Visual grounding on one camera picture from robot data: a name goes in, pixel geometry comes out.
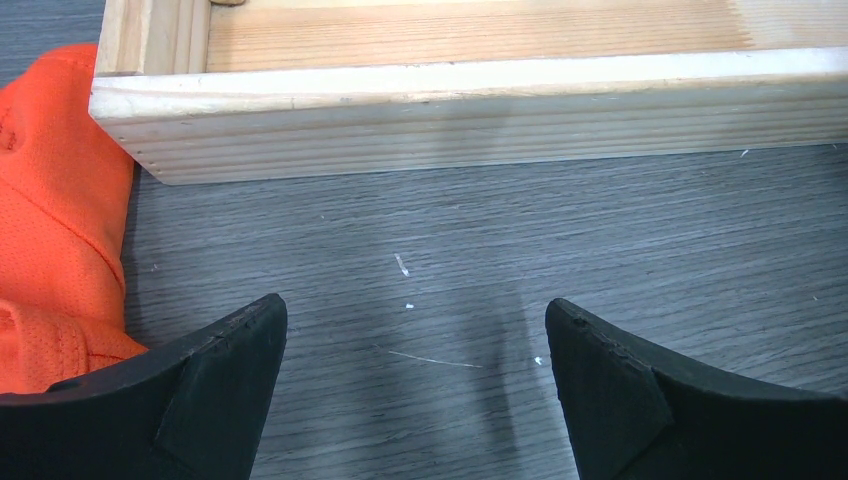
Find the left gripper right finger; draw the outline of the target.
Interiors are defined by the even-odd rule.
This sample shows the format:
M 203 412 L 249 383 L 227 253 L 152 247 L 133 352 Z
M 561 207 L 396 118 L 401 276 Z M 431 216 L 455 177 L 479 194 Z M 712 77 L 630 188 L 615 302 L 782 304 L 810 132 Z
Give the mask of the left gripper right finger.
M 709 366 L 564 300 L 552 372 L 583 479 L 843 479 L 847 400 Z

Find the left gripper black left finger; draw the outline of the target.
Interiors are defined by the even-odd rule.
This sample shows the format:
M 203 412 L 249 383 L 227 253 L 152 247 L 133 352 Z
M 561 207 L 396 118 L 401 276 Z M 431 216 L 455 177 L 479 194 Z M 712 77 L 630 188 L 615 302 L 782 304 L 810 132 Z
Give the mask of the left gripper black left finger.
M 5 479 L 247 479 L 286 345 L 269 294 L 115 365 L 1 398 Z

